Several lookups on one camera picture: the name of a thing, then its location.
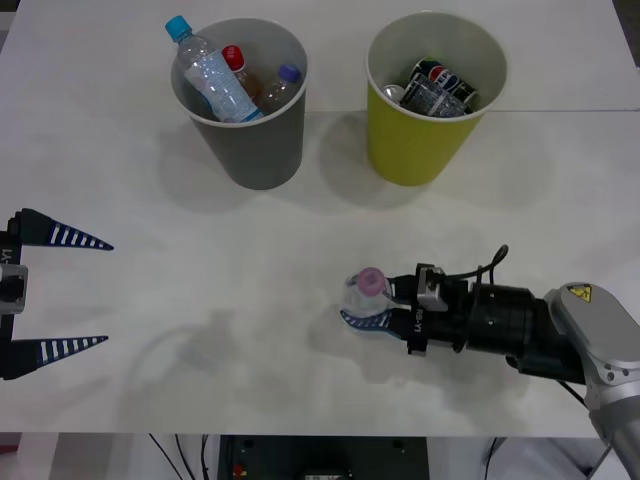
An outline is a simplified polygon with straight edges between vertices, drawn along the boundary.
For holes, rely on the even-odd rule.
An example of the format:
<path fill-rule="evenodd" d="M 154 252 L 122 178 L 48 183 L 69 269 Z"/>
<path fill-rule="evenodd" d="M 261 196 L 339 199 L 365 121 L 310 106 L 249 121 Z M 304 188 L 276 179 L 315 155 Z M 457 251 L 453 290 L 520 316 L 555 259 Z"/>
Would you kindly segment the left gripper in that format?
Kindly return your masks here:
<path fill-rule="evenodd" d="M 33 209 L 20 210 L 18 222 L 18 235 L 27 246 L 114 250 L 106 241 Z M 109 339 L 89 336 L 12 340 L 14 317 L 24 309 L 24 268 L 20 266 L 19 238 L 10 224 L 1 231 L 1 379 L 5 381 L 21 378 Z"/>

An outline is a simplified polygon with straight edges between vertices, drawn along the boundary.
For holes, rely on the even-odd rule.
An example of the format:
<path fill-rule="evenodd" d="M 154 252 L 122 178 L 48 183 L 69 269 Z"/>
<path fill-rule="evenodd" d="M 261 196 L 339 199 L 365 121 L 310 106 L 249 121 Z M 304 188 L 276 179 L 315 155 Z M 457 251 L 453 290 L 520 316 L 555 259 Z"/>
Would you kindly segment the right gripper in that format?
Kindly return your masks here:
<path fill-rule="evenodd" d="M 339 315 L 352 329 L 385 333 L 406 340 L 410 355 L 425 355 L 431 344 L 461 351 L 466 343 L 471 293 L 467 280 L 434 281 L 428 276 L 388 278 L 394 303 L 412 303 L 411 311 L 392 306 L 375 314 Z"/>

